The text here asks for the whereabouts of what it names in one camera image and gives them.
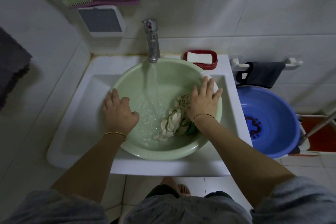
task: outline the towel rack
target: towel rack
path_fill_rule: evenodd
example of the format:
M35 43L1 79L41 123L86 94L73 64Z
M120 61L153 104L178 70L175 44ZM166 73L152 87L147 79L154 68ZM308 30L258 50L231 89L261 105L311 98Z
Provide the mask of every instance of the towel rack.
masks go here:
M285 60L286 66L283 70L295 70L303 64L303 61L298 61L296 58L287 58ZM249 64L240 64L238 58L233 58L230 61L232 71L247 71Z

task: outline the green bristles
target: green bristles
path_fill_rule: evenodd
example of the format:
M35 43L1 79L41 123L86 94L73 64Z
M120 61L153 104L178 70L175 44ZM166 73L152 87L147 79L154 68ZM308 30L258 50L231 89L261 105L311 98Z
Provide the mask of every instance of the green bristles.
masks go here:
M92 2L92 0L63 0L63 3L67 7L84 5L84 4L88 4L88 3L91 3L91 2Z

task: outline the hand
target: hand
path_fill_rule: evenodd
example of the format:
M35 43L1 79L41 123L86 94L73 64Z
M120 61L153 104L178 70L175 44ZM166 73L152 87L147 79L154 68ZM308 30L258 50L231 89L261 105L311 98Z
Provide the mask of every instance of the hand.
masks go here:
M127 136L139 121L139 114L131 112L129 98L120 101L118 91L109 91L103 101L104 125L107 132L119 132Z
M217 103L223 89L220 88L215 94L213 94L214 83L215 80L213 78L208 81L208 77L205 76L199 94L196 85L194 86L190 97L190 108L187 109L187 114L191 121L194 121L196 115L201 113L206 113L213 117L216 116ZM201 116L203 115L198 115L195 121L197 121Z

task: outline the gray towel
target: gray towel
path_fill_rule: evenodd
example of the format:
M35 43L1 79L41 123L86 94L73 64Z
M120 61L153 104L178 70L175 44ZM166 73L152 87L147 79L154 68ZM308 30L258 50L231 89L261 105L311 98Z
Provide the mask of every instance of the gray towel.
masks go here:
M250 65L249 69L239 71L236 81L241 85L260 86L267 89L272 88L286 66L284 62L247 62L246 64ZM244 73L247 73L247 76L242 79Z
M0 27L0 110L16 82L29 70L32 56Z

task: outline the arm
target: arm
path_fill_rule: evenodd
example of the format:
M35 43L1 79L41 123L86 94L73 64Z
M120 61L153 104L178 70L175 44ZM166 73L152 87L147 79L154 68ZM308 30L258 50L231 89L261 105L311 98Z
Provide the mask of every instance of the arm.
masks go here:
M213 95L214 80L204 77L200 92L191 93L191 120L200 113L216 115L222 89ZM284 166L245 143L209 115L198 115L194 123L217 150L246 199L255 208L274 187L295 177Z
M103 101L104 125L108 132L119 132L127 137L139 121L139 114L131 112L129 98L119 99L118 91L107 93ZM79 195L101 202L113 159L125 139L119 134L107 134L82 156L53 185L61 194Z

